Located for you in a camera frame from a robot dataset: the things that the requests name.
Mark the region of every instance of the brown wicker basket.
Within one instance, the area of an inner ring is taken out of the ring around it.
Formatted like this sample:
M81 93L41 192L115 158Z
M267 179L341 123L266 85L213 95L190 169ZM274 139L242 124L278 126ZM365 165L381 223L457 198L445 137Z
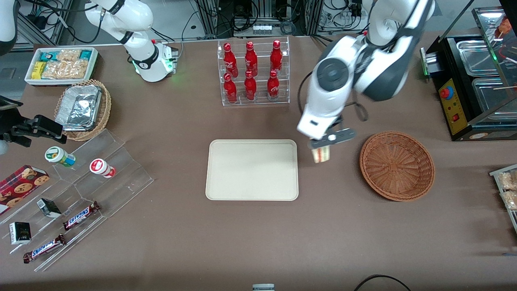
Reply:
M425 195L434 182L434 163L425 147L400 132L371 136L359 157L368 184L395 201L413 201Z
M63 134L66 135L69 139L75 141L86 141L96 137L101 131L106 128L106 124L108 123L108 119L110 118L110 110L111 110L111 96L110 92L107 91L106 87L97 80L88 80L84 82L80 82L74 84L72 86L87 86L87 85L95 85L99 86L102 89L102 96L100 98L100 110L97 114L97 125L95 128L89 132L66 132L63 131ZM54 118L57 116L57 112L61 106L61 101L63 100L65 92L61 94L61 98L57 102L56 109L54 110Z

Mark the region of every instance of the coca-cola bottle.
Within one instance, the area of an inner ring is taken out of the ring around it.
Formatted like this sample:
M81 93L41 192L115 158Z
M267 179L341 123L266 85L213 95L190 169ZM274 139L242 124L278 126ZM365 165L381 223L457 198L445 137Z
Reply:
M233 78L237 78L239 76L239 69L237 69L237 59L232 52L232 46L229 43L225 43L223 49L226 72L230 73Z
M277 78L277 71L271 70L269 72L269 79L267 80L267 98L269 101L276 101L278 100L278 86L280 85L280 82Z
M246 43L246 56L244 57L246 60L246 71L251 71L253 76L259 74L259 66L257 60L257 53L253 49L253 43L251 41Z
M235 83L232 81L232 76L228 73L224 73L224 93L228 102L235 103L237 102L237 87Z
M257 93L257 82L253 78L253 73L250 70L246 71L246 80L244 80L244 87L246 88L246 98L249 101L255 100Z
M282 70L282 51L280 50L280 41L273 41L273 51L271 51L271 69L279 73Z

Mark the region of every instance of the yogurt cup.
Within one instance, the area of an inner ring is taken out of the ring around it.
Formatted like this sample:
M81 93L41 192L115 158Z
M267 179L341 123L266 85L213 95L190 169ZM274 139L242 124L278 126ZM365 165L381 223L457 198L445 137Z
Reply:
M99 174L104 178L111 178L115 176L115 173L117 173L115 168L108 165L108 163L101 158L96 158L90 163L90 171L94 174Z
M45 152L45 159L50 163L62 164L65 167L71 167L75 164L75 156L67 153L60 147L51 147Z

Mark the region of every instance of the metal pan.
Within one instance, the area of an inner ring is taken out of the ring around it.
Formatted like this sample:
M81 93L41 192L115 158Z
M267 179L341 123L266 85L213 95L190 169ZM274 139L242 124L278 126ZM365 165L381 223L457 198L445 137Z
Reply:
M500 78L477 78L472 82L472 87L483 111L489 110L508 97L506 90L494 90L503 87ZM504 105L488 118L498 121L517 119L517 100Z
M467 74L472 77L497 77L497 69L482 40L464 40L456 44Z

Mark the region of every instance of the acrylic bottle rack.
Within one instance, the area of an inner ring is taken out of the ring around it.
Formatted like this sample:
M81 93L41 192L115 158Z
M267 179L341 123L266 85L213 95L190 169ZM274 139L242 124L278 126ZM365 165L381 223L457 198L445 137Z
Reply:
M276 101L270 101L267 98L267 80L269 79L271 51L273 50L273 41L277 39L280 41L280 50L282 51L282 70L278 74L278 81L280 82L278 88L279 98ZM254 101L246 98L246 89L244 87L246 62L244 57L246 55L246 42L249 39L230 39L225 41L218 41L217 43L217 61L219 64L219 82L221 85L221 99L224 106L233 105L268 105L268 104L288 104L290 102L290 60L289 60L289 39L287 37L277 38L253 38L253 46L258 57L258 75L255 77L257 83L257 93ZM226 68L224 66L224 50L223 44L229 43L232 46L232 51L237 58L237 68L239 75L232 80L237 86L237 102L228 102L224 93L224 73Z
M147 171L129 155L123 145L119 138L105 129L73 152L76 162L72 167L54 165L49 171L51 179L47 183L26 197L24 200L27 202L13 209L12 213L4 214L8 215L0 222L0 235L4 243L10 244L9 223L30 223L31 242L13 245L10 252L19 256L21 264L25 253L55 239L59 234L64 234L66 245L59 246L50 254L40 255L27 265L34 268L34 271L46 270L153 182ZM102 158L116 168L116 175L107 179L90 172L89 164L95 158ZM41 198L54 201L62 215L55 219L43 216L36 205ZM65 231L63 222L74 217L93 201L97 201L101 209L78 226Z

